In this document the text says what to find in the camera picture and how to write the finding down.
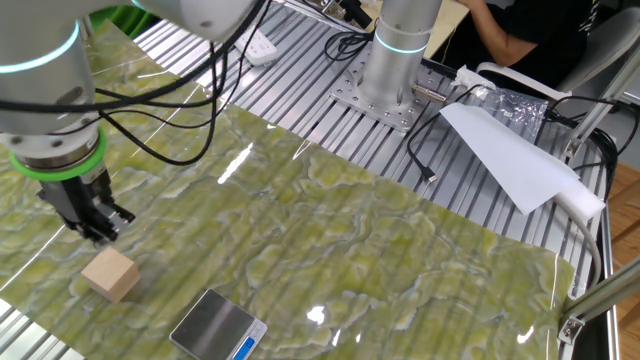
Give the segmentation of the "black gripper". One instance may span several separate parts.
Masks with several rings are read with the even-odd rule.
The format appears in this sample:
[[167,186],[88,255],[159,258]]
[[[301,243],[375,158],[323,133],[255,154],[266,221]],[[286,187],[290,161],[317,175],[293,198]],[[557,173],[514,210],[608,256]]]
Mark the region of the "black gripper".
[[[103,237],[110,242],[118,239],[117,227],[99,208],[113,204],[106,168],[94,168],[84,175],[40,184],[39,197],[55,208],[67,228],[95,244],[101,243]],[[93,228],[99,228],[102,235]]]

